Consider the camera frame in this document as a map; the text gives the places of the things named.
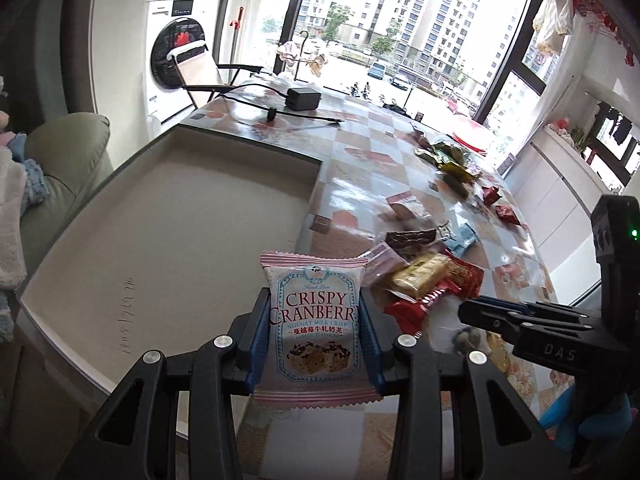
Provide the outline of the blue gloved right hand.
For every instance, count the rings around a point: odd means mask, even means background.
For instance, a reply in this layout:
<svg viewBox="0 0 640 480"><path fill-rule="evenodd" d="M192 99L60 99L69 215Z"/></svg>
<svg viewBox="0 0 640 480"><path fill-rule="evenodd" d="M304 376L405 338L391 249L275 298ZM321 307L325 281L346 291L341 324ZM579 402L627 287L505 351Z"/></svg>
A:
<svg viewBox="0 0 640 480"><path fill-rule="evenodd" d="M595 446L604 453L614 448L634 422L628 394L613 396L597 404L594 396L584 398L575 385L566 389L539 419L543 430L554 430L553 444L564 455Z"/></svg>

